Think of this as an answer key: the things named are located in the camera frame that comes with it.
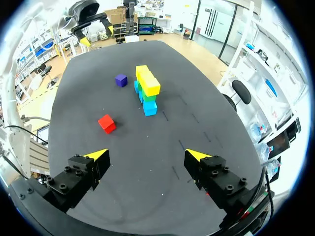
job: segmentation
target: office chair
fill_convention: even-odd
[[[239,80],[234,80],[232,82],[232,88],[235,90],[236,94],[240,96],[241,100],[246,104],[250,104],[251,100],[252,100],[252,96],[251,93],[248,91],[248,89],[245,87],[245,85],[239,81]],[[223,96],[227,99],[227,101],[231,104],[231,106],[233,107],[233,109],[235,111],[236,110],[236,105],[239,104],[239,102],[237,104],[235,104],[232,100],[232,97],[229,97],[225,94],[223,94]]]
[[[35,73],[41,75],[42,78],[45,78],[46,75],[50,78],[50,82],[47,84],[47,88],[49,89],[51,86],[55,85],[55,83],[58,81],[58,78],[52,79],[49,75],[49,72],[51,71],[51,65],[47,66],[45,64],[40,65],[38,68],[35,69]]]

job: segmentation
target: green block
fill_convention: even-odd
[[[154,102],[156,100],[157,96],[155,95],[155,96],[147,97],[144,90],[142,90],[142,97],[143,97],[143,101],[145,101],[145,102]]]
[[[139,81],[138,81],[138,90],[142,91],[142,87],[141,87],[141,84],[139,83]]]

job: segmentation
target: bolt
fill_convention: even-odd
[[[211,176],[212,177],[216,177],[218,175],[218,173],[219,173],[218,171],[212,171],[211,172]]]
[[[246,184],[247,179],[246,178],[241,178],[240,179],[240,185],[245,185]]]
[[[230,172],[230,169],[226,166],[226,167],[223,168],[223,172],[224,172],[224,173],[229,173],[229,172]]]
[[[24,198],[25,198],[25,195],[21,193],[21,194],[19,195],[19,199],[23,200]]]
[[[64,168],[64,171],[66,171],[66,172],[71,172],[71,168],[69,167],[69,166],[66,166],[65,168]]]
[[[83,172],[81,170],[78,170],[75,172],[75,175],[81,177],[83,175]]]
[[[28,188],[26,192],[27,192],[28,194],[31,194],[31,193],[33,193],[34,191],[33,191],[31,188]]]
[[[62,192],[66,192],[68,190],[68,186],[65,185],[64,183],[61,183],[59,185],[59,189],[62,191]]]
[[[234,189],[234,186],[232,184],[228,184],[226,187],[225,187],[225,190],[228,192],[228,193],[232,193]]]
[[[52,177],[50,177],[50,176],[47,177],[47,181],[48,181],[49,184],[54,184],[55,183],[54,179]]]

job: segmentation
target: stacked blocks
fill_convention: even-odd
[[[116,125],[109,115],[103,116],[101,119],[98,120],[98,123],[108,134],[116,129]]]
[[[128,84],[127,76],[124,74],[120,74],[115,77],[116,84],[120,87],[124,87]]]
[[[160,83],[146,65],[136,66],[136,77],[137,81],[135,81],[134,86],[136,92],[138,90],[141,103],[143,103],[145,116],[156,115],[158,107],[155,100],[160,92]]]

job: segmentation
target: purple cube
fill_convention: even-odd
[[[120,87],[124,87],[128,84],[127,75],[120,74],[115,77],[116,84]]]

